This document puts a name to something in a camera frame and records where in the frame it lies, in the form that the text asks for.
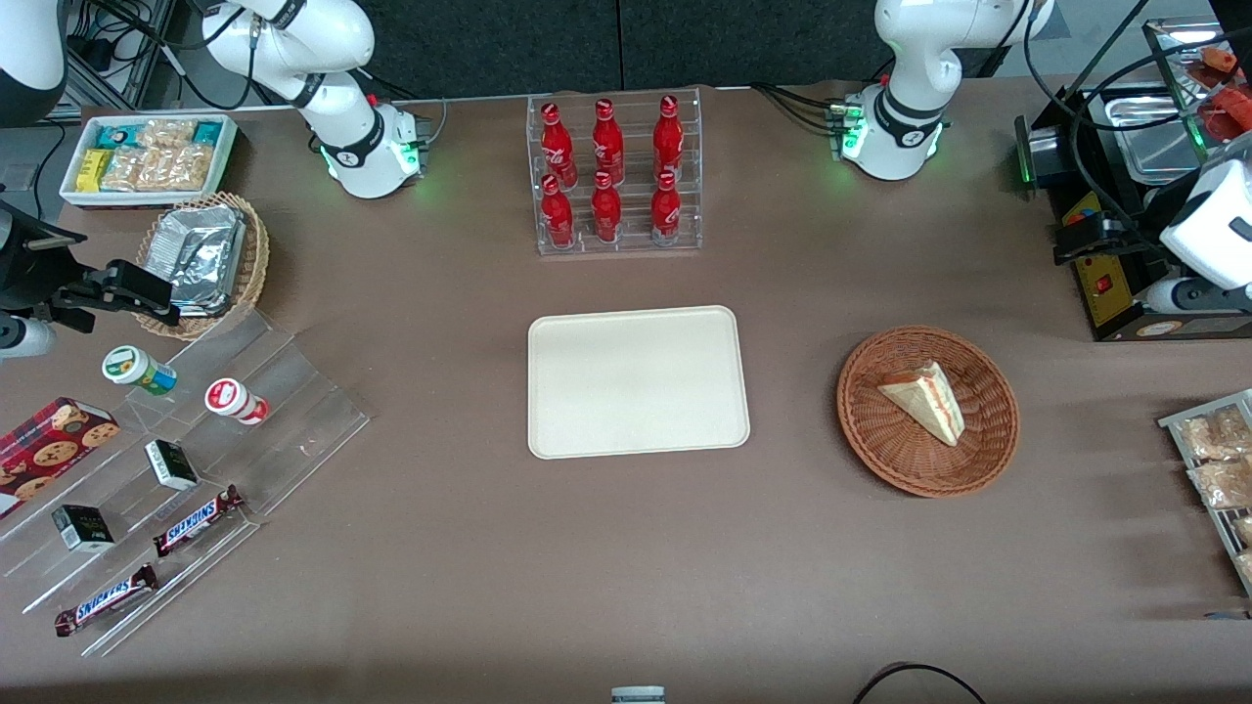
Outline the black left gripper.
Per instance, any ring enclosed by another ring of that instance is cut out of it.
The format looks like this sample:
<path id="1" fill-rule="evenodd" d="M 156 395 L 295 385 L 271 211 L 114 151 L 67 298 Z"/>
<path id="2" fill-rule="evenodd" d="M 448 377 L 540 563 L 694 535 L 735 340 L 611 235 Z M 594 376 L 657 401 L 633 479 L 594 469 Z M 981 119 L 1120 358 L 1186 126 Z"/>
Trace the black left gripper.
<path id="1" fill-rule="evenodd" d="M 1143 254 L 1149 262 L 1174 263 L 1174 254 L 1161 241 L 1162 228 L 1146 218 L 1121 218 L 1113 212 L 1082 217 L 1055 229 L 1052 263 L 1065 266 L 1084 257 Z"/>

